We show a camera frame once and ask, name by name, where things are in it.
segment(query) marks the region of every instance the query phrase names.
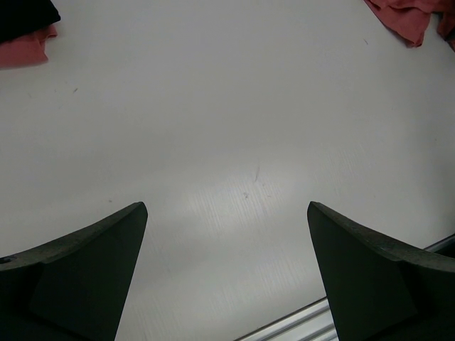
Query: black cloth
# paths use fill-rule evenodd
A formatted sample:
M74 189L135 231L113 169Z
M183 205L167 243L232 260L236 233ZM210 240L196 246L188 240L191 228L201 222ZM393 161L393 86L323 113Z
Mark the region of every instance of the black cloth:
M60 15L50 0L0 0L0 43L59 20Z

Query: towel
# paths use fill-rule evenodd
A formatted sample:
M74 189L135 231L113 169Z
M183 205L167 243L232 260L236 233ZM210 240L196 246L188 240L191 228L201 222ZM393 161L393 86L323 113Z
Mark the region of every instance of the towel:
M409 47L420 46L432 13L441 13L438 33L446 38L455 29L453 0L365 0L381 22L401 36ZM455 48L455 40L449 41Z
M46 40L57 36L54 25L0 44L0 67L41 64L48 60L44 53Z

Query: scratch mark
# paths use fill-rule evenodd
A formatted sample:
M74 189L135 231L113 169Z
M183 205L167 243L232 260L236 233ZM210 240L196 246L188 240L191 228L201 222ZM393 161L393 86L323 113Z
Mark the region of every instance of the scratch mark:
M259 177L259 172L261 171L261 166L257 165L257 170L256 170L256 176L255 176L255 181L257 181L258 177Z

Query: fabric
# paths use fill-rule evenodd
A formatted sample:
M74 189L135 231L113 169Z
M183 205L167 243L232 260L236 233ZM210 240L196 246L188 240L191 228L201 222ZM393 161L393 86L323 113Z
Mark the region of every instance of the fabric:
M420 46L432 13L442 13L438 33L445 39L455 28L453 0L365 0L381 22L411 47ZM455 40L449 42L455 48Z
M0 67L41 64L48 60L44 53L46 40L57 36L54 25L0 44Z
M1 0L0 43L36 32L60 20L50 0Z

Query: pink cloth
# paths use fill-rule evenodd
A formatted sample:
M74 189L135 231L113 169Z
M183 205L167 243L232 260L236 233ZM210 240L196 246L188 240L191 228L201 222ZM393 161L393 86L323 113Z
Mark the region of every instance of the pink cloth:
M454 0L365 0L381 22L411 47L420 46L432 13L442 13L438 33L445 38L455 27Z
M0 67L20 67L48 61L46 40L57 36L54 25L0 44Z

